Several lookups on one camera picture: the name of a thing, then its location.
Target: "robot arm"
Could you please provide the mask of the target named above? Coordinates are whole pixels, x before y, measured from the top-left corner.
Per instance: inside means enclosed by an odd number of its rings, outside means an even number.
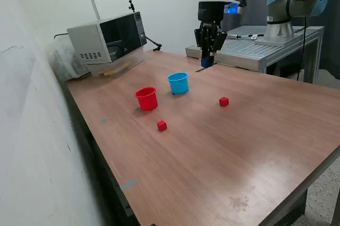
[[[200,0],[198,19],[199,29],[195,30],[197,45],[202,49],[201,65],[212,66],[214,57],[221,50],[227,33],[220,29],[227,0]],[[265,39],[287,39],[294,35],[291,18],[297,16],[320,15],[328,0],[268,0],[267,31]]]
[[[221,31],[220,23],[224,17],[227,0],[200,0],[198,19],[201,21],[196,29],[197,45],[202,49],[201,65],[208,68],[213,65],[216,52],[221,50],[227,33]]]

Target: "blue light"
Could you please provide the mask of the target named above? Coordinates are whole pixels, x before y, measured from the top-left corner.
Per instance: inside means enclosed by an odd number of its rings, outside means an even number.
[[[224,13],[237,13],[238,7],[239,6],[237,4],[234,4],[234,3],[228,4],[224,8]]]

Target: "table leg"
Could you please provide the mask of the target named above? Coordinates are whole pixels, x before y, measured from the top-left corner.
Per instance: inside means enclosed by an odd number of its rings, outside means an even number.
[[[304,82],[315,83],[318,80],[322,37],[306,46],[304,63]]]
[[[295,204],[289,209],[288,213],[274,226],[289,226],[292,225],[306,210],[308,190],[295,202]]]
[[[340,191],[334,210],[333,220],[331,223],[332,223],[331,226],[340,226]]]

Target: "blue cup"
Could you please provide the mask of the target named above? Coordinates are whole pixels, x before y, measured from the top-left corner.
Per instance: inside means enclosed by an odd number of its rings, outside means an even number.
[[[173,94],[183,94],[189,90],[188,74],[185,72],[173,73],[168,76]]]

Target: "plastic container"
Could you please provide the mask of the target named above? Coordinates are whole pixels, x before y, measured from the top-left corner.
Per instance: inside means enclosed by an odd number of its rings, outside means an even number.
[[[168,76],[171,91],[173,94],[183,94],[189,90],[188,73],[178,72]]]
[[[146,87],[138,90],[135,97],[138,99],[142,111],[151,111],[158,105],[156,89],[154,87]]]
[[[94,77],[119,77],[144,60],[144,50],[140,47],[112,63],[87,65]]]

